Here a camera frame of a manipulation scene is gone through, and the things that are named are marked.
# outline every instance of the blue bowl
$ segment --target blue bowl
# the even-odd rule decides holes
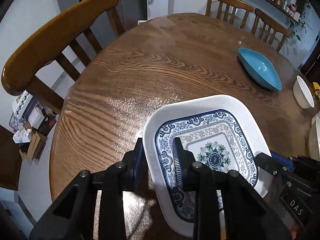
[[[257,83],[272,91],[282,89],[278,73],[265,56],[246,48],[239,48],[238,52],[241,63]]]

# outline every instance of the bolt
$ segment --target bolt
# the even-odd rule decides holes
[[[193,162],[192,166],[194,166],[196,169],[198,169],[202,166],[202,163],[201,162]]]
[[[238,171],[235,171],[235,170],[230,170],[230,171],[229,171],[229,174],[230,174],[230,176],[236,178],[236,177],[238,177],[239,172],[238,172]]]
[[[116,163],[116,167],[119,168],[119,169],[123,168],[124,166],[125,166],[124,162],[117,162]]]
[[[83,170],[83,171],[80,171],[80,173],[79,173],[79,175],[80,175],[82,178],[88,176],[88,174],[89,174],[89,171],[88,171],[88,170]]]

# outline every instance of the wooden chair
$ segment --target wooden chair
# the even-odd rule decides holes
[[[273,32],[272,32],[272,35],[271,35],[271,37],[269,38],[269,41],[268,41],[268,43],[270,45],[272,45],[272,43],[273,43],[273,40],[274,40],[274,38],[276,36],[276,32],[282,33],[283,34],[282,39],[281,39],[278,47],[276,48],[276,51],[279,52],[279,50],[281,49],[282,45],[284,44],[285,39],[290,36],[290,32],[285,27],[283,27],[281,24],[279,24],[274,19],[272,19],[269,15],[267,15],[263,11],[261,11],[260,9],[256,8],[254,10],[254,13],[256,14],[256,18],[254,20],[251,33],[253,35],[256,34],[258,23],[259,23],[259,19],[261,19],[263,21],[263,27],[262,27],[262,29],[261,29],[261,31],[259,33],[259,36],[258,36],[258,38],[260,40],[262,40],[262,38],[263,38],[263,34],[265,32],[266,26],[267,25],[269,26],[268,30],[267,30],[267,33],[265,34],[265,37],[263,38],[263,42],[267,42],[268,41],[268,37],[270,35],[271,28],[273,29]]]
[[[39,69],[56,60],[76,81],[80,73],[62,54],[62,51],[69,45],[81,62],[87,66],[90,59],[76,41],[76,37],[84,33],[95,52],[99,53],[102,47],[90,26],[103,12],[107,13],[116,37],[124,33],[115,8],[118,2],[119,0],[84,0],[42,26],[10,56],[4,65],[1,75],[4,89],[14,96],[26,90],[60,114],[64,100],[35,74]]]
[[[222,10],[222,5],[225,3],[226,4],[226,10],[224,12],[224,16],[223,16],[223,20],[226,22],[227,21],[227,17],[228,17],[228,13],[229,13],[229,8],[230,6],[233,6],[233,10],[232,10],[232,14],[231,14],[231,18],[229,20],[230,24],[233,24],[233,21],[235,19],[235,15],[236,15],[236,9],[244,9],[246,10],[242,23],[240,25],[240,28],[243,29],[245,26],[245,23],[247,21],[249,12],[253,12],[253,6],[243,2],[241,0],[218,0],[219,3],[219,8],[218,8],[218,12],[217,12],[217,19],[220,19],[221,17],[221,10]],[[210,16],[210,10],[211,10],[211,3],[212,0],[208,0],[207,1],[207,9],[205,10],[205,15]]]

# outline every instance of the refrigerator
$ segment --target refrigerator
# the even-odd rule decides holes
[[[82,0],[57,1],[60,11],[63,12]],[[120,0],[116,10],[126,31],[136,26],[138,20],[147,20],[146,0]],[[116,39],[106,13],[102,13],[90,28],[103,48]],[[76,40],[89,58],[93,59],[96,54],[83,33]]]

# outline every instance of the square plate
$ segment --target square plate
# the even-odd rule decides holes
[[[243,103],[231,96],[216,95],[163,106],[148,119],[143,146],[161,210],[176,232],[192,237],[195,193],[183,192],[177,186],[172,154],[175,137],[180,137],[184,149],[211,169],[237,170],[262,197],[268,192],[272,176],[255,165],[253,156],[271,154]],[[221,193],[217,193],[222,210]]]

